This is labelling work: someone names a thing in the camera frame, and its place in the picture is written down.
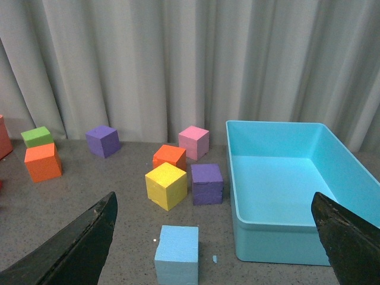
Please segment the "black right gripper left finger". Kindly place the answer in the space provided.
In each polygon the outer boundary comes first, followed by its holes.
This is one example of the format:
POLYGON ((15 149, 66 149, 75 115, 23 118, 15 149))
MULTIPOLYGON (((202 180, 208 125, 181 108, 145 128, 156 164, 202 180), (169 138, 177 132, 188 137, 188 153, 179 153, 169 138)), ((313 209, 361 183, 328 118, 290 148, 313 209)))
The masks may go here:
POLYGON ((110 192, 33 252, 1 272, 1 284, 97 284, 118 212, 110 192))

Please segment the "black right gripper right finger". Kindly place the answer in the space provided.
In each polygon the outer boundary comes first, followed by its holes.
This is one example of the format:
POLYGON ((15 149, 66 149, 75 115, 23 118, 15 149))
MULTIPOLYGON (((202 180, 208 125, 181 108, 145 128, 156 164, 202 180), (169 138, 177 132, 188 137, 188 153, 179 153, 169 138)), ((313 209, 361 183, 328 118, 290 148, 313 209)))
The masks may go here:
POLYGON ((311 212, 340 284, 379 284, 379 228, 316 192, 311 212))

